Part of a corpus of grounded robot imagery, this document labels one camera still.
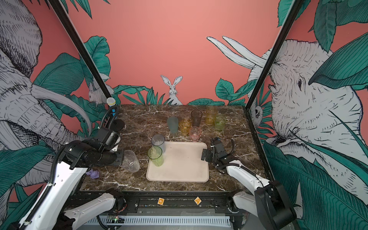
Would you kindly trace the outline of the clear tall glass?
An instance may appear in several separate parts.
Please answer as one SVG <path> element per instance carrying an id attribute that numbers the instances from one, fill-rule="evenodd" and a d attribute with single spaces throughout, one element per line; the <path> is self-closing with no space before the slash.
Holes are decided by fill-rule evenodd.
<path id="1" fill-rule="evenodd" d="M 140 170 L 140 162 L 137 159 L 135 152 L 132 150 L 125 150 L 124 159 L 120 167 L 132 173 L 138 172 Z"/>

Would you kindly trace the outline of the beige rectangular tray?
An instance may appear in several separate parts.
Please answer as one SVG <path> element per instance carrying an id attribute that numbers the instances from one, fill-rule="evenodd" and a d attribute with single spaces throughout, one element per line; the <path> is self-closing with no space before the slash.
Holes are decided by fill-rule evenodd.
<path id="1" fill-rule="evenodd" d="M 157 167 L 150 162 L 146 178 L 156 182 L 205 183 L 209 180 L 209 163 L 201 160 L 201 156 L 206 148 L 203 142 L 168 141 L 163 164 Z"/>

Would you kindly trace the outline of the light green translucent glass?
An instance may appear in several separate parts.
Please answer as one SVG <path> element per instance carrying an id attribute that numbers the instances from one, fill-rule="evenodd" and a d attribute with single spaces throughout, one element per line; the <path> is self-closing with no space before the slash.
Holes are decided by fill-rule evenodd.
<path id="1" fill-rule="evenodd" d="M 163 151 L 160 147 L 152 146 L 148 150 L 148 158 L 151 162 L 157 167 L 160 167 L 163 165 Z"/>

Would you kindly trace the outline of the grey-blue translucent glass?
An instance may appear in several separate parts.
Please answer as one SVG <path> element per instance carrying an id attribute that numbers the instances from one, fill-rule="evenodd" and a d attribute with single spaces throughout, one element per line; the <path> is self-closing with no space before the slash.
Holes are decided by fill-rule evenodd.
<path id="1" fill-rule="evenodd" d="M 151 138 L 151 144 L 153 146 L 161 148 L 162 152 L 165 153 L 165 136 L 156 134 Z"/>

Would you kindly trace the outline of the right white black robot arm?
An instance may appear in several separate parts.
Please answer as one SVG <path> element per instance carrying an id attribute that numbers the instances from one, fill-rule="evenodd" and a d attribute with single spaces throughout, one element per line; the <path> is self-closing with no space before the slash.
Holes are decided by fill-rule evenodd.
<path id="1" fill-rule="evenodd" d="M 297 219 L 297 214 L 285 191 L 277 180 L 270 181 L 257 175 L 234 157 L 235 143 L 227 153 L 221 138 L 211 138 L 210 148 L 203 149 L 201 160 L 212 163 L 217 171 L 240 182 L 248 191 L 235 193 L 231 201 L 236 210 L 242 209 L 257 216 L 263 227 L 280 230 Z"/>

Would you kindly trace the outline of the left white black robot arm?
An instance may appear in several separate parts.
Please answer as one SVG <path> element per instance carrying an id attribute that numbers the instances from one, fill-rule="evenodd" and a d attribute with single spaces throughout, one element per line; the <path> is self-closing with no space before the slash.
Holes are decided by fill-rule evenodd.
<path id="1" fill-rule="evenodd" d="M 118 142 L 73 141 L 62 147 L 51 167 L 50 181 L 40 197 L 28 207 L 17 207 L 15 218 L 2 225 L 4 230 L 75 230 L 98 215 L 126 207 L 121 192 L 108 189 L 99 197 L 72 210 L 63 211 L 74 187 L 95 165 L 120 165 L 123 153 Z"/>

